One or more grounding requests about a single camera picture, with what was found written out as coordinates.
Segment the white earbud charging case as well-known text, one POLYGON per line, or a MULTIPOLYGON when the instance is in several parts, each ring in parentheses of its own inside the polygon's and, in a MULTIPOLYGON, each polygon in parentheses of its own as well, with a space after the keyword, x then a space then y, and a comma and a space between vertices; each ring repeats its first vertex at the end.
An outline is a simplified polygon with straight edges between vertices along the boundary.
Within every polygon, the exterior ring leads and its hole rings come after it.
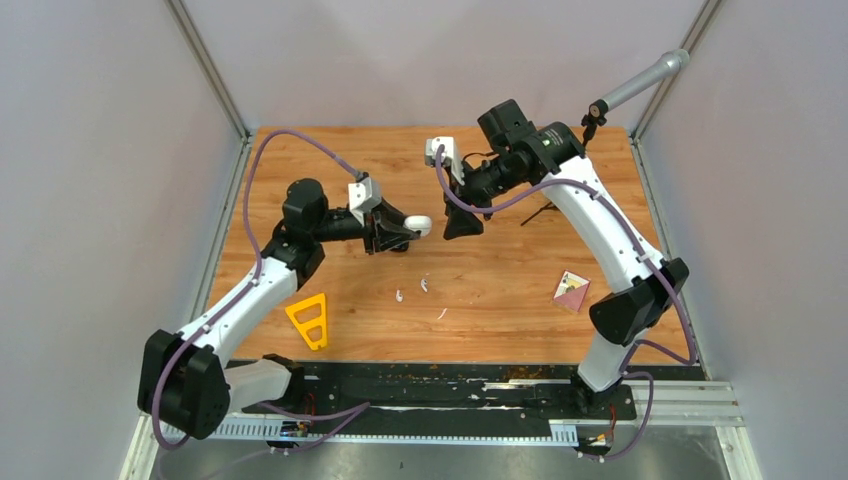
POLYGON ((432 225, 432 219, 425 215, 411 215, 404 219, 404 227, 419 238, 428 236, 432 230, 432 225))

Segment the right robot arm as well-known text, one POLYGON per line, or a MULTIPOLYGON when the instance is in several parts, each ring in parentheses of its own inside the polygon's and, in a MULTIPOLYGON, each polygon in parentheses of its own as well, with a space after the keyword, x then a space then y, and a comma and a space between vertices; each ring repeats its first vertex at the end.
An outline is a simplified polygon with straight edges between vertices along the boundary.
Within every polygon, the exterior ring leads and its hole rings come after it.
POLYGON ((427 140, 425 161, 444 191, 451 240, 480 235, 483 219, 540 192, 571 223, 601 267, 610 292, 589 309, 595 334, 579 363, 571 403, 596 417, 611 403, 645 333, 670 308, 689 276, 680 258, 668 259, 641 235, 603 186, 585 146, 561 122, 543 128, 517 102, 504 101, 478 119, 490 158, 471 166, 452 137, 427 140))

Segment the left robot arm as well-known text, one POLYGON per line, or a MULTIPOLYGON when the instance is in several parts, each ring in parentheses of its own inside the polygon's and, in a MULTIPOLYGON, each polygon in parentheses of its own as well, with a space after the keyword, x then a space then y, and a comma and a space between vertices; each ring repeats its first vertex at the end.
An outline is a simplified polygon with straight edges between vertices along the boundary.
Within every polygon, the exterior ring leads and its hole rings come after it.
POLYGON ((239 345, 312 278, 325 243, 360 240, 368 254, 404 251, 432 228, 430 217, 407 215, 383 199, 370 177, 349 184, 348 200, 330 207, 312 178, 288 187, 282 218, 245 277, 178 332, 158 330, 146 341, 137 396, 142 412, 205 439, 245 407, 270 401, 293 413, 304 405, 307 389, 293 361, 269 354, 230 367, 239 345))

